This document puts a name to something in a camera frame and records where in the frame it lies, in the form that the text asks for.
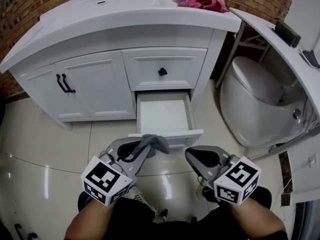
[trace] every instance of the fiducial marker cube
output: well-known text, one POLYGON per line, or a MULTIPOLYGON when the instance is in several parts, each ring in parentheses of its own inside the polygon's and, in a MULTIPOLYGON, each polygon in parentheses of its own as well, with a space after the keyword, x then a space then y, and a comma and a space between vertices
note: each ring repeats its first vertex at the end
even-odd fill
POLYGON ((133 180, 94 156, 81 175, 82 189, 108 206, 126 194, 133 180))
POLYGON ((257 188, 260 174, 261 169, 243 156, 214 181, 215 197, 240 205, 257 188))

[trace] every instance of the drawer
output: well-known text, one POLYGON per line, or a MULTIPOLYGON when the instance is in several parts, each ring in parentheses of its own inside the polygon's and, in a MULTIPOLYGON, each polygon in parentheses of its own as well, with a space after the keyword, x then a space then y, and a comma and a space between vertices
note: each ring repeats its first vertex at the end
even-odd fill
POLYGON ((196 129, 187 92, 138 93, 136 114, 137 133, 129 137, 160 135, 173 149, 192 146, 204 133, 196 129))
POLYGON ((132 91, 193 89, 207 49, 147 47, 122 50, 132 91))

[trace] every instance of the cable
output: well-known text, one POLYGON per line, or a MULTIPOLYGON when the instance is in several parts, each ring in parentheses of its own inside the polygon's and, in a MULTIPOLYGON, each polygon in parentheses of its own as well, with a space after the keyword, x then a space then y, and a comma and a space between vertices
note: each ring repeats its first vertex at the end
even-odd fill
POLYGON ((199 177, 201 177, 201 176, 198 176, 198 182, 199 182, 199 184, 202 186, 202 187, 206 187, 205 185, 203 185, 201 182, 200 182, 200 180, 199 180, 199 177))
POLYGON ((277 199, 278 199, 279 194, 286 189, 286 187, 289 185, 289 183, 290 183, 291 181, 292 181, 292 177, 291 177, 291 179, 288 181, 288 183, 285 185, 284 188, 280 187, 280 189, 279 189, 279 191, 278 191, 278 194, 276 194, 273 207, 272 207, 272 209, 271 209, 272 212, 274 211, 274 208, 276 207, 276 203, 277 203, 277 199))
POLYGON ((101 157, 104 156, 104 155, 108 155, 109 158, 112 160, 112 162, 109 163, 110 166, 112 166, 112 165, 117 165, 117 166, 119 166, 119 167, 121 168, 120 173, 121 173, 121 174, 125 174, 125 176, 128 176, 127 173, 126 173, 126 171, 124 170, 124 168, 123 168, 119 163, 116 163, 116 162, 113 160, 114 158, 107 152, 107 150, 101 151, 99 158, 101 158, 101 157))
POLYGON ((288 183, 285 185, 285 187, 284 187, 284 188, 280 187, 280 189, 279 189, 279 191, 278 191, 278 194, 277 194, 276 197, 275 197, 274 204, 273 204, 273 207, 272 207, 271 211, 273 211, 274 208, 275 208, 275 206, 276 206, 276 202, 277 202, 277 199, 278 199, 278 197, 279 197, 279 194, 280 194, 282 191, 284 191, 284 190, 286 189, 286 187, 290 184, 290 182, 292 181, 292 179, 293 179, 293 177, 294 177, 294 174, 295 174, 296 172, 298 172, 299 170, 307 167, 308 165, 309 165, 309 163, 305 163, 305 164, 304 164, 303 166, 301 166, 299 169, 296 169, 295 171, 293 171, 293 172, 291 173, 291 179, 288 181, 288 183))
POLYGON ((268 150, 267 153, 264 152, 264 153, 256 154, 255 156, 251 156, 251 157, 247 157, 247 158, 248 158, 249 160, 251 160, 251 159, 256 158, 256 157, 259 157, 259 156, 267 155, 267 154, 271 151, 271 149, 272 149, 273 146, 274 146, 274 145, 272 145, 272 146, 269 148, 269 150, 268 150))

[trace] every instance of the white door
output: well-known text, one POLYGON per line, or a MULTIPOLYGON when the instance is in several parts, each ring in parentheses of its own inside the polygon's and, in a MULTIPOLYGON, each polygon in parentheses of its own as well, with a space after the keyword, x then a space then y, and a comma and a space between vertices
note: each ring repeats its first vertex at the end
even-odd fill
POLYGON ((193 89, 207 49, 147 47, 122 50, 133 91, 193 89))
POLYGON ((46 110, 57 119, 86 118, 89 114, 67 88, 61 72, 54 64, 22 74, 23 88, 39 99, 46 110))
POLYGON ((135 118, 136 104, 130 91, 121 51, 107 51, 55 63, 91 117, 112 120, 135 118))

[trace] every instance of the black cabinet handle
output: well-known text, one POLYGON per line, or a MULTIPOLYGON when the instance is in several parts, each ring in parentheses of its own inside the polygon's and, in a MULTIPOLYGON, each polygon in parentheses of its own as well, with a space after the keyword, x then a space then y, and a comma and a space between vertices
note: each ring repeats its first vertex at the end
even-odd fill
POLYGON ((67 77, 66 74, 62 74, 62 81, 65 84, 66 88, 68 89, 68 93, 75 93, 76 90, 71 90, 69 85, 67 84, 66 77, 67 77))
POLYGON ((58 85, 60 86, 60 88, 62 89, 62 91, 64 91, 65 93, 69 92, 69 91, 65 90, 63 85, 60 83, 60 75, 59 74, 56 74, 56 81, 57 81, 58 85))
MULTIPOLYGON (((14 224, 14 228, 15 228, 16 233, 18 234, 20 240, 24 240, 23 236, 21 235, 21 233, 19 231, 19 229, 22 228, 21 225, 20 224, 14 224)), ((30 233, 30 234, 28 234, 28 239, 27 240, 32 240, 32 239, 37 239, 37 238, 38 238, 38 236, 37 236, 36 233, 30 233)))
POLYGON ((158 70, 159 76, 165 76, 168 75, 168 72, 166 71, 166 69, 164 67, 160 68, 160 70, 158 70))

